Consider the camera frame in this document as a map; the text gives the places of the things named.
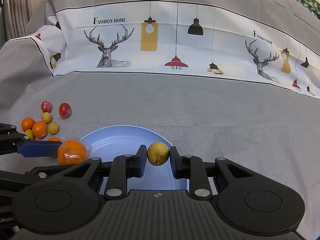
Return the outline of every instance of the gray tablecloth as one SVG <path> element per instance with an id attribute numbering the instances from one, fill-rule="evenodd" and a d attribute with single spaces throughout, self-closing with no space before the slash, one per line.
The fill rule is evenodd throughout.
<path id="1" fill-rule="evenodd" d="M 74 6 L 120 0 L 42 0 L 29 22 Z M 222 6 L 286 31 L 320 52 L 320 22 L 295 0 L 182 0 Z M 132 73 L 69 73 L 52 77 L 31 39 L 0 50 L 0 122 L 39 120 L 42 100 L 53 104 L 61 139 L 81 138 L 108 125 L 152 129 L 181 154 L 214 161 L 224 156 L 296 190 L 306 213 L 299 232 L 320 232 L 320 101 L 265 84 L 200 77 Z M 59 122 L 68 102 L 72 115 Z M 0 169 L 24 173 L 51 158 L 0 157 Z"/>

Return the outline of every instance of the cherry tomato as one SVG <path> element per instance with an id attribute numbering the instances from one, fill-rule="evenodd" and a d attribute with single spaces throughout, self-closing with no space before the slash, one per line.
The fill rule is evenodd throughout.
<path id="1" fill-rule="evenodd" d="M 52 110 L 52 105 L 48 100 L 45 100 L 41 103 L 41 111 L 44 113 L 50 113 Z"/>
<path id="2" fill-rule="evenodd" d="M 71 115 L 71 107 L 68 103 L 62 103 L 59 107 L 59 116 L 62 119 L 67 118 L 69 115 Z"/>

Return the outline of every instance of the small yellow fruit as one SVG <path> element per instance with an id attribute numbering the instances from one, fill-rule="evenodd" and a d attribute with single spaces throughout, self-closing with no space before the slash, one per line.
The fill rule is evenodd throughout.
<path id="1" fill-rule="evenodd" d="M 55 122 L 48 124 L 48 132 L 52 135 L 56 134 L 59 131 L 59 126 Z"/>
<path id="2" fill-rule="evenodd" d="M 50 113 L 43 113 L 42 114 L 42 116 L 41 116 L 41 119 L 42 119 L 42 121 L 44 121 L 46 124 L 49 124 L 49 123 L 51 123 L 51 121 L 52 121 L 52 116 L 51 116 L 51 114 Z"/>
<path id="3" fill-rule="evenodd" d="M 31 129 L 28 129 L 24 132 L 25 135 L 28 135 L 31 139 L 31 141 L 33 141 L 35 139 L 35 136 L 33 135 L 33 132 Z"/>
<path id="4" fill-rule="evenodd" d="M 147 151 L 148 161 L 154 166 L 165 164 L 169 159 L 169 148 L 163 142 L 155 142 Z"/>

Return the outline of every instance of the metal pin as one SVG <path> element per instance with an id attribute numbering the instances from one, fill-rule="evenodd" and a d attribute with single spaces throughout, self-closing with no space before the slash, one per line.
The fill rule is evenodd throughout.
<path id="1" fill-rule="evenodd" d="M 47 177 L 47 174 L 45 174 L 44 172 L 39 172 L 39 177 L 41 179 L 45 179 Z"/>
<path id="2" fill-rule="evenodd" d="M 111 188 L 111 189 L 108 189 L 106 193 L 110 197 L 118 197 L 122 194 L 122 190 L 118 188 Z"/>
<path id="3" fill-rule="evenodd" d="M 195 191 L 195 195 L 198 197 L 207 197 L 210 195 L 210 191 L 204 188 L 199 188 Z"/>

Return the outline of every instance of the blue plate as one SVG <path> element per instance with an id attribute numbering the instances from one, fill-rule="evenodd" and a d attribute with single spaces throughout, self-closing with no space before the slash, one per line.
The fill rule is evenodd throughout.
<path id="1" fill-rule="evenodd" d="M 100 157 L 103 162 L 113 161 L 116 156 L 137 153 L 141 144 L 147 148 L 154 142 L 163 142 L 169 148 L 172 144 L 161 135 L 143 127 L 133 125 L 108 126 L 88 135 L 82 140 L 92 146 L 91 157 Z M 105 188 L 107 178 L 101 187 Z M 170 161 L 161 166 L 153 166 L 147 160 L 142 178 L 128 179 L 128 190 L 176 190 L 188 189 L 186 179 L 175 179 L 172 176 Z"/>

